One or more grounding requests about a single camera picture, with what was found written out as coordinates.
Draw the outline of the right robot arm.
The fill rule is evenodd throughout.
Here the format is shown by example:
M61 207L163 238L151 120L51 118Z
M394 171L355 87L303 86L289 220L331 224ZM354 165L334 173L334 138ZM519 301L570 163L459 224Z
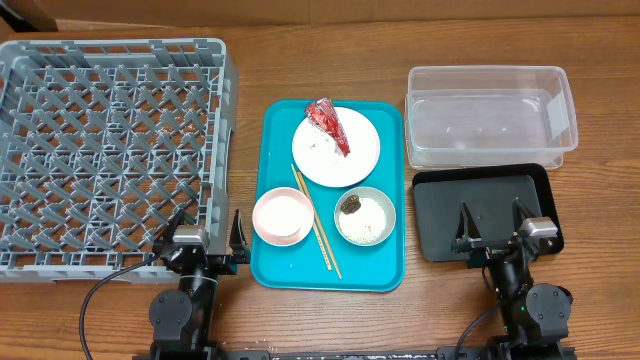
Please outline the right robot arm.
M507 238L485 240L465 203L451 250L466 253L469 269L479 268L497 304L464 330L452 357L475 359L574 359L575 351L561 340L569 335L573 296L564 287L535 284L529 264L538 259L542 244L552 244L559 227L546 216L536 217L519 198L512 201L514 230ZM479 324L500 313L505 334L494 336L477 350L464 342Z

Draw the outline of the red snack wrapper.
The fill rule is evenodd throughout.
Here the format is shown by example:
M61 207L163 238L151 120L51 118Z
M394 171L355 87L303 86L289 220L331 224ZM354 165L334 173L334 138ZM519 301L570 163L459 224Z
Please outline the red snack wrapper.
M310 122L328 134L335 142L344 157L351 152L346 132L339 120L334 104L330 98L313 101L305 108Z

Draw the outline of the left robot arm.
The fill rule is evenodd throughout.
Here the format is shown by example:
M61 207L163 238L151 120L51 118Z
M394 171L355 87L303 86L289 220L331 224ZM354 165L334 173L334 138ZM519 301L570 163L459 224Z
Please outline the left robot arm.
M150 305L152 359L225 357L221 346L209 339L209 330L220 277L237 274L238 266L251 259L239 212L234 214L227 244L230 253L210 254L208 233L183 209L154 240L152 252L179 279L176 289L161 292Z

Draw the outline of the brown food chunk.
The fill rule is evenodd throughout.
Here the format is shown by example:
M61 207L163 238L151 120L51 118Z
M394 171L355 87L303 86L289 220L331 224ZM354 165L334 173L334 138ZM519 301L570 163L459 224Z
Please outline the brown food chunk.
M353 214L361 207L361 201L358 195L350 195L340 205L340 211L346 215Z

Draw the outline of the white rice grains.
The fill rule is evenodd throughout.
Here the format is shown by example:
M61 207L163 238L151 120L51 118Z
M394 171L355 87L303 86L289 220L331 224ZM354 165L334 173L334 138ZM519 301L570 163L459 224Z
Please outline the white rice grains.
M376 200L359 198L361 207L355 213L346 215L339 211L338 227L347 240L365 245L375 242L380 237L386 227L386 215Z

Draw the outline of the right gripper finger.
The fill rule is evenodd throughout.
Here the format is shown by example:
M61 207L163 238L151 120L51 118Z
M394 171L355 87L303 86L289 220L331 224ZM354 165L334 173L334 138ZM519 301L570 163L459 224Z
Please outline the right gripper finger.
M456 232L457 241L477 241L481 238L481 234L476 226L474 218L466 205L462 202L459 214L458 230Z
M512 201L513 220L517 235L531 235L533 233L532 221L536 219L533 212L516 197Z

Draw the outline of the white round plate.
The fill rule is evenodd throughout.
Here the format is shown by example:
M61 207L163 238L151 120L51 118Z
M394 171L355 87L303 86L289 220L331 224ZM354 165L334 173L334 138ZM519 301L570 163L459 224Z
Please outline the white round plate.
M373 123L361 113L335 108L346 133L350 152L344 155L336 141L306 117L292 140L293 159L308 179L325 187L347 187L364 180L376 167L380 138Z

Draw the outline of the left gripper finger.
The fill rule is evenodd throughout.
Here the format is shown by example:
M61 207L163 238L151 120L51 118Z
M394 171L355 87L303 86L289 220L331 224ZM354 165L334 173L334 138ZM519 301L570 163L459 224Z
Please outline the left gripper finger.
M243 231L242 217L239 209L235 210L231 227L229 246L233 255L248 255L249 249Z
M180 225L193 225L194 218L184 208L180 208L170 219L163 230L163 240L171 241Z

